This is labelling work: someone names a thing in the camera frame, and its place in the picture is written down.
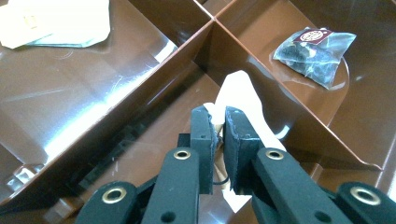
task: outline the small packet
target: small packet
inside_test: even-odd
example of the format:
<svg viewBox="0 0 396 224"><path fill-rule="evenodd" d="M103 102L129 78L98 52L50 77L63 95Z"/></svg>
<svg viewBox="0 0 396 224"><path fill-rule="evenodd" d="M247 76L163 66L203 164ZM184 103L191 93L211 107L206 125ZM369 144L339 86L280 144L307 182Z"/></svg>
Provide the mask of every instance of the small packet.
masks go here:
<svg viewBox="0 0 396 224"><path fill-rule="evenodd" d="M356 38L349 33L305 28L285 40L274 59L329 89L344 53Z"/></svg>

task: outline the label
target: label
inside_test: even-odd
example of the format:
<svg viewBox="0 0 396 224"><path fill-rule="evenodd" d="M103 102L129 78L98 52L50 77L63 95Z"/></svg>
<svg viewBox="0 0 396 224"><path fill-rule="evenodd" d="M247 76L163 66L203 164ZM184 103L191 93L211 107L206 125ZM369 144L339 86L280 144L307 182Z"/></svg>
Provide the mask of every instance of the label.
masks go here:
<svg viewBox="0 0 396 224"><path fill-rule="evenodd" d="M308 29L297 36L293 42L306 42L317 45L326 39L330 34L332 34L332 31L330 30Z"/></svg>

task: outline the brown plastic tray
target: brown plastic tray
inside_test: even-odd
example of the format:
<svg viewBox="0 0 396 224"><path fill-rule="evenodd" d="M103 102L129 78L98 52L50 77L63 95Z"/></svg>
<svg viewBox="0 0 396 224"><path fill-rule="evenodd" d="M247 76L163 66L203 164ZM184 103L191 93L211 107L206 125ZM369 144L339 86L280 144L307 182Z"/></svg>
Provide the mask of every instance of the brown plastic tray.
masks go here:
<svg viewBox="0 0 396 224"><path fill-rule="evenodd" d="M343 5L354 14L327 10ZM191 110L214 102L224 78L238 70L250 75L274 133L289 129L281 141L321 186L336 190L357 180L392 195L396 46L382 33L367 43L370 30L396 32L395 8L391 2L359 9L344 1L111 0L112 30L103 43L0 47L0 208L47 202L5 213L0 222L72 222L80 203L67 209L47 195L84 202L107 182L138 186L152 178L177 135L189 131ZM371 14L360 21L356 10ZM367 29L359 28L362 22ZM284 39L314 24L358 35L329 91L271 59ZM87 114L94 105L105 109ZM73 124L75 133L65 128ZM11 185L12 178L25 183ZM62 193L64 186L76 195ZM219 191L201 197L200 223L257 222L249 204L234 214Z"/></svg>

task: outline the black cable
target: black cable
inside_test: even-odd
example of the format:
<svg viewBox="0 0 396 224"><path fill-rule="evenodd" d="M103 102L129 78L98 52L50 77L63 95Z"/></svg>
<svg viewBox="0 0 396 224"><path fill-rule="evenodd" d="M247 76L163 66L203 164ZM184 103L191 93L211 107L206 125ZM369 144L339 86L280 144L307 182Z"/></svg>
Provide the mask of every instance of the black cable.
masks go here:
<svg viewBox="0 0 396 224"><path fill-rule="evenodd" d="M225 178L225 180L223 180L223 181L213 182L213 185L223 185L223 184L227 183L229 179L230 179L230 177L227 176L227 178Z"/></svg>

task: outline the plastic bag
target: plastic bag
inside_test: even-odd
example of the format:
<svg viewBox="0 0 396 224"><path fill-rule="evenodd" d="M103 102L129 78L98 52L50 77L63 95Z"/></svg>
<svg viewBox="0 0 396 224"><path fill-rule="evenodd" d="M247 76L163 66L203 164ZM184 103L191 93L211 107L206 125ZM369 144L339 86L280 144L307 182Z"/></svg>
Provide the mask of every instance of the plastic bag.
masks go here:
<svg viewBox="0 0 396 224"><path fill-rule="evenodd" d="M355 38L349 33L305 28L285 40L276 49L274 59L329 89L344 53Z"/></svg>

